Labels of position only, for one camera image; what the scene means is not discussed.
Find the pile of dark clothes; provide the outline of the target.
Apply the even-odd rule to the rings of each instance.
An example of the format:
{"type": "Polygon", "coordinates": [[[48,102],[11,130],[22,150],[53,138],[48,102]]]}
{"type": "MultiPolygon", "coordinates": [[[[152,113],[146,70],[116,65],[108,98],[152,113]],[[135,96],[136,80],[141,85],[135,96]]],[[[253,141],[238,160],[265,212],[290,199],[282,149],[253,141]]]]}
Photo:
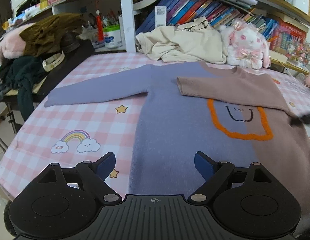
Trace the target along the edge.
{"type": "Polygon", "coordinates": [[[35,86],[43,85],[38,94],[45,97],[93,54],[91,41],[79,38],[83,25],[81,14],[61,13],[8,33],[0,42],[0,101],[14,90],[27,120],[35,109],[35,86]]]}

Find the white pink plush bunny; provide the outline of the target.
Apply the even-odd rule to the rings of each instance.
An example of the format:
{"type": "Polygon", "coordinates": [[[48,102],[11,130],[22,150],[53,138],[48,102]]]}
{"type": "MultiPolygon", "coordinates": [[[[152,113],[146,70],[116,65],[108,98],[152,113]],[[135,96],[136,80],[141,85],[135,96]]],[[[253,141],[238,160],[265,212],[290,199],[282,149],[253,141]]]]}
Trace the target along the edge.
{"type": "Polygon", "coordinates": [[[271,64],[265,37],[251,23],[236,18],[219,27],[226,62],[231,66],[260,70],[271,64]]]}

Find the white plastic jar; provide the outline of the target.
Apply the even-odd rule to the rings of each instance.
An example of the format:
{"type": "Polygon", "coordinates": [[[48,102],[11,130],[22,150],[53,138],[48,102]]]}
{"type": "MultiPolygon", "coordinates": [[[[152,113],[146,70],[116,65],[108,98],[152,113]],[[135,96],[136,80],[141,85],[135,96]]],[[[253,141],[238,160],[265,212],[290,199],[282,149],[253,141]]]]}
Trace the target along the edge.
{"type": "Polygon", "coordinates": [[[103,28],[103,36],[106,48],[113,49],[122,46],[120,25],[110,25],[103,28]]]}

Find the pink checkered cartoon table mat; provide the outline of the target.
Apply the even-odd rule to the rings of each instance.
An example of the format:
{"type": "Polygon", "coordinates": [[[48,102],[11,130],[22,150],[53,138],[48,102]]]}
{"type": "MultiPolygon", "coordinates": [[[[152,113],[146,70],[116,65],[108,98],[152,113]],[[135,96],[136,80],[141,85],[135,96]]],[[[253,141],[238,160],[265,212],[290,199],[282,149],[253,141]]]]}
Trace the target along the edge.
{"type": "MultiPolygon", "coordinates": [[[[152,61],[140,53],[98,54],[89,57],[57,87],[83,80],[138,68],[152,61]]],[[[273,70],[251,71],[269,74],[280,89],[290,109],[296,114],[310,112],[310,91],[297,79],[273,70]]],[[[145,97],[143,95],[87,105],[44,107],[45,98],[21,127],[0,162],[0,187],[9,199],[15,198],[49,163],[74,167],[84,160],[96,161],[107,152],[116,155],[115,171],[106,182],[117,193],[128,193],[128,178],[134,133],[145,97]],[[77,152],[84,139],[95,139],[98,151],[77,152]],[[51,149],[66,142],[68,150],[51,149]]]]}

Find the purple and mauve sweater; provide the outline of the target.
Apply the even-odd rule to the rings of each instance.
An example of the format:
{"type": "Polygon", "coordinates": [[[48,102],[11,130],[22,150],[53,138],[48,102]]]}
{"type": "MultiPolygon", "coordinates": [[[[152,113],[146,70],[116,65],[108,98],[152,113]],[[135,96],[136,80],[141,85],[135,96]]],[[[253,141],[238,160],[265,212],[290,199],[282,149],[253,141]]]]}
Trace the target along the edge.
{"type": "Polygon", "coordinates": [[[201,62],[151,64],[56,88],[47,107],[146,94],[132,153],[130,194],[183,194],[203,184],[201,151],[238,167],[260,162],[310,213],[310,140],[274,80],[201,62]]]}

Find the white and wood bookshelf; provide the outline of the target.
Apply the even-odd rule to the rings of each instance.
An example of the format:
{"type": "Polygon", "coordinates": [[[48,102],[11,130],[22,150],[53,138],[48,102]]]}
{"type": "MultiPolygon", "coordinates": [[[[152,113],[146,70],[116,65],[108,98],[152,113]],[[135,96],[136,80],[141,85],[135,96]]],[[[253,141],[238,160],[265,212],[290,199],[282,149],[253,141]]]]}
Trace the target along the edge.
{"type": "MultiPolygon", "coordinates": [[[[166,25],[181,25],[205,17],[214,28],[218,28],[243,17],[255,23],[271,41],[272,48],[279,52],[288,45],[289,31],[278,34],[280,23],[263,20],[261,14],[254,14],[255,9],[292,18],[301,37],[305,37],[310,28],[310,11],[295,7],[291,0],[98,0],[98,6],[104,26],[120,25],[122,46],[108,49],[94,41],[97,53],[134,52],[135,36],[155,29],[155,6],[166,6],[166,25]]],[[[9,19],[7,27],[14,30],[26,23],[64,12],[83,14],[87,21],[97,25],[95,0],[38,0],[36,5],[9,19]]]]}

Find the white barcode box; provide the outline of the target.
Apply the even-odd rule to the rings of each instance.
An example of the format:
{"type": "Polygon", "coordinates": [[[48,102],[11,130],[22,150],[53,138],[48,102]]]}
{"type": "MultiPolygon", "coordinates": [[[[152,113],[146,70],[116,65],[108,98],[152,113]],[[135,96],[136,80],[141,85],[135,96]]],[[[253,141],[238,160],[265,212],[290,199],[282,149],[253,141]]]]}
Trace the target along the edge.
{"type": "Polygon", "coordinates": [[[166,26],[166,6],[155,6],[155,28],[166,26]]]}

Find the cream beige crumpled garment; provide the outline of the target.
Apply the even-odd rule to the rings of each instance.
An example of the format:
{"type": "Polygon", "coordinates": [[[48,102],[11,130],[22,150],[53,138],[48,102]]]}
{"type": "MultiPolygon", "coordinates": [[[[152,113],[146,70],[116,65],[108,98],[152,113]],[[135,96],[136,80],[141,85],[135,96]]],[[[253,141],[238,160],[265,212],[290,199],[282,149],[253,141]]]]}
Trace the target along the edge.
{"type": "Polygon", "coordinates": [[[206,18],[179,26],[161,26],[135,36],[137,51],[153,61],[224,64],[227,52],[220,33],[206,18]]]}

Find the red hanging tassel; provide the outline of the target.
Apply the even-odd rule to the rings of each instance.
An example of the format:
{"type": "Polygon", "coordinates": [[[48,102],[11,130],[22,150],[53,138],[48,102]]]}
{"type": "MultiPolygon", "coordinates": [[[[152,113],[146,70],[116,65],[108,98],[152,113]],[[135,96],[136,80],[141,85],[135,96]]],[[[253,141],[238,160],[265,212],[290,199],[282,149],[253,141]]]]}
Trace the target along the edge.
{"type": "Polygon", "coordinates": [[[96,7],[96,22],[98,27],[98,41],[103,42],[104,36],[102,28],[102,19],[101,19],[101,13],[99,11],[98,0],[95,0],[95,7],[96,7]]]}

